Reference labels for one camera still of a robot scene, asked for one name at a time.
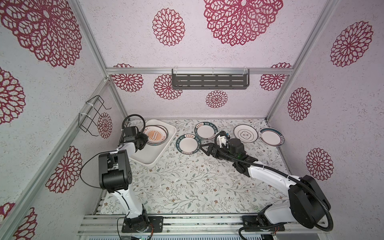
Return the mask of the white plate brown line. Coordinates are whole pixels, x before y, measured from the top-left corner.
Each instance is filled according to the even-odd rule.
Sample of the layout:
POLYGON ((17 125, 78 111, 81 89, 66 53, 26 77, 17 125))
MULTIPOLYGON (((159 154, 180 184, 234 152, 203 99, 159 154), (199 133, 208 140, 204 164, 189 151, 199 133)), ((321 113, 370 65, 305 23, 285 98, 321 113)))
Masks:
POLYGON ((243 143, 253 143, 259 138, 257 130, 250 125, 238 125, 234 128, 234 135, 243 143))

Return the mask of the orange sunburst plate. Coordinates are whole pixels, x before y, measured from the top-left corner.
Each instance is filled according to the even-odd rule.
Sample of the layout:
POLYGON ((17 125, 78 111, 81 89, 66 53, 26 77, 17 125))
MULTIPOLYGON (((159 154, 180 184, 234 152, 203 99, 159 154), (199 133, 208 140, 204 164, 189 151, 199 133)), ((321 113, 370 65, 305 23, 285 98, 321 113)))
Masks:
POLYGON ((168 130, 162 125, 146 126, 143 132, 148 137, 148 145, 162 145, 169 137, 168 130))

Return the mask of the striped rim plate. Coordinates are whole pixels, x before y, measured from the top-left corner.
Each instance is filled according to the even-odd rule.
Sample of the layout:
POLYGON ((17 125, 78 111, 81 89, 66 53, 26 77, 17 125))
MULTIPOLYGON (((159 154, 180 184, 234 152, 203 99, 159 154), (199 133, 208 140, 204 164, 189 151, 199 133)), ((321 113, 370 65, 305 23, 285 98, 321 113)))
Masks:
POLYGON ((272 147, 279 147, 285 143, 283 134, 274 128, 262 128, 260 130, 260 139, 263 143, 272 147))

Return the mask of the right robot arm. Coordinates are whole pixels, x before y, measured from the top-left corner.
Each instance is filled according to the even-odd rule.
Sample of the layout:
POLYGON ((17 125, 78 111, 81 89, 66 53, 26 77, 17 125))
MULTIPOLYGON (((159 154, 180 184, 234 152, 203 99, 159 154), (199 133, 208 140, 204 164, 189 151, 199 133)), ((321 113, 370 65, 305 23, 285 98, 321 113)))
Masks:
POLYGON ((331 205, 313 177, 297 177, 266 166, 248 155, 239 139, 231 139, 224 133, 217 134, 214 142, 201 145, 200 150, 207 156, 231 162, 240 174, 260 180, 288 196, 286 203, 264 207, 257 213, 256 222, 246 224, 243 231, 276 231, 288 223, 324 232, 333 230, 331 205))

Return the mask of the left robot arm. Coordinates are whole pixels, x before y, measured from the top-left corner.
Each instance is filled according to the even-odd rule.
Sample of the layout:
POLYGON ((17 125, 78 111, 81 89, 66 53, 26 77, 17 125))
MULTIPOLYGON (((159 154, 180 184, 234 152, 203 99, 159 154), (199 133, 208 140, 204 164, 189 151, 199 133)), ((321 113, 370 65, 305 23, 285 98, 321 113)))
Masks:
POLYGON ((124 128, 123 142, 112 152, 99 155, 99 183, 103 190, 115 196, 124 209, 124 224, 130 230, 143 231, 149 225, 148 214, 135 195, 131 184, 133 172, 130 157, 142 150, 148 137, 137 127, 124 128))

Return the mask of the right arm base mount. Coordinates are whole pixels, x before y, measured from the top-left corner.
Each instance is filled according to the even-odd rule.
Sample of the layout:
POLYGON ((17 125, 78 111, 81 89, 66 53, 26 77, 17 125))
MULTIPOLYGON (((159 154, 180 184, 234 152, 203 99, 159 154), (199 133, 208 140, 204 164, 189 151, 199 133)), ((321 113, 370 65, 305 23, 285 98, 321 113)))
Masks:
POLYGON ((272 224, 265 216, 266 210, 272 205, 267 205, 256 215, 241 217, 245 232, 278 232, 285 230, 285 223, 272 224))

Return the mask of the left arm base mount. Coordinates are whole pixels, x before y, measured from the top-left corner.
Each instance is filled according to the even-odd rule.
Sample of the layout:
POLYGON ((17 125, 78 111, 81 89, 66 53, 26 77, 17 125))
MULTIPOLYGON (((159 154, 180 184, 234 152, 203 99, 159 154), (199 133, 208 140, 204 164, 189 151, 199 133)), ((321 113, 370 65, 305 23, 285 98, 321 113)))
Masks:
POLYGON ((161 233, 163 231, 163 216, 125 218, 121 228, 122 233, 161 233))

